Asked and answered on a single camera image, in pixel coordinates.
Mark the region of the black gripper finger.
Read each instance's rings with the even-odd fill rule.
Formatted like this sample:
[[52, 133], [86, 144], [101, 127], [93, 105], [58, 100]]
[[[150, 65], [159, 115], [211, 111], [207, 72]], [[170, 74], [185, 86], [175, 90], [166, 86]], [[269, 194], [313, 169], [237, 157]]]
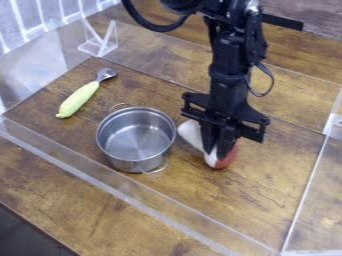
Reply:
[[217, 143], [217, 156], [219, 160], [222, 160], [231, 152], [239, 137], [241, 134], [238, 126], [227, 125], [219, 129], [219, 137]]
[[210, 154], [217, 144], [218, 126], [206, 121], [201, 121], [199, 124], [203, 150], [207, 154]]

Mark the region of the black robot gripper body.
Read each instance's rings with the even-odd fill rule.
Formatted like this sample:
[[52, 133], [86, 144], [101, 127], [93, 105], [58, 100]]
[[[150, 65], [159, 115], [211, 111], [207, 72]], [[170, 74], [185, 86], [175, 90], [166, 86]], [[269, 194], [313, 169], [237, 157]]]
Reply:
[[185, 106], [182, 115], [198, 123], [210, 122], [219, 129], [227, 125], [239, 127], [239, 138], [262, 143], [270, 118], [249, 103], [251, 73], [226, 75], [211, 72], [210, 92], [186, 92], [182, 95]]

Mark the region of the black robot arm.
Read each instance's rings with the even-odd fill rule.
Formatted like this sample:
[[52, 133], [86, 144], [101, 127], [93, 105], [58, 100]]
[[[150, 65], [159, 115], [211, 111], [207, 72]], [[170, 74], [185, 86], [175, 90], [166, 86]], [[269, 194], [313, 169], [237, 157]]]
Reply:
[[201, 125], [206, 153], [225, 158], [242, 137], [264, 141], [270, 119], [255, 110], [247, 97], [251, 68], [262, 65], [268, 42], [258, 0], [162, 0], [174, 12], [203, 14], [209, 29], [213, 62], [210, 92], [185, 93], [182, 115]]

